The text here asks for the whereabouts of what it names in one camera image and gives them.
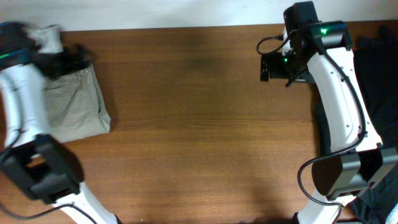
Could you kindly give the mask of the khaki green cargo shorts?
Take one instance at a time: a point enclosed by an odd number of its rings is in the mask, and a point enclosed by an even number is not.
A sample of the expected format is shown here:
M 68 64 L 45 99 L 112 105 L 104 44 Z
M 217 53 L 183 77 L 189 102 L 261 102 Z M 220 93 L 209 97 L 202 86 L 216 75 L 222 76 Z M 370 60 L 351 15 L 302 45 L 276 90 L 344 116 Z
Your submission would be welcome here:
M 48 80 L 44 95 L 50 133 L 59 142 L 110 131 L 111 118 L 92 65 L 57 80 Z

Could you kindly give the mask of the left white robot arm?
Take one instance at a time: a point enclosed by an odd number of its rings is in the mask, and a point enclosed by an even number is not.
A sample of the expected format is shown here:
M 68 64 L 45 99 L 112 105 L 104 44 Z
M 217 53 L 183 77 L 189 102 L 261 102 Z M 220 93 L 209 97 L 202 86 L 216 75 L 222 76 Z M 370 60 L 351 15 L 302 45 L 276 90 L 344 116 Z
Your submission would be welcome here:
M 117 223 L 85 184 L 83 168 L 50 133 L 46 80 L 83 70 L 90 55 L 64 47 L 57 26 L 44 29 L 18 21 L 1 24 L 1 96 L 6 139 L 1 171 L 31 200 L 61 210 L 77 223 Z

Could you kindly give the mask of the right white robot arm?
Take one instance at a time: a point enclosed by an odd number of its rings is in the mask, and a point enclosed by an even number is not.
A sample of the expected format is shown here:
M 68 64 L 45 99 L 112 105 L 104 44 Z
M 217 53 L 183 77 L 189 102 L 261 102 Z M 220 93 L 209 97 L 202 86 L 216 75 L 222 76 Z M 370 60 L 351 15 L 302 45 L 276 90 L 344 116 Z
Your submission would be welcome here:
M 310 159 L 315 186 L 293 223 L 336 223 L 343 208 L 375 188 L 397 165 L 397 151 L 377 133 L 366 110 L 344 22 L 287 22 L 281 45 L 261 54 L 261 80 L 316 84 L 328 152 Z

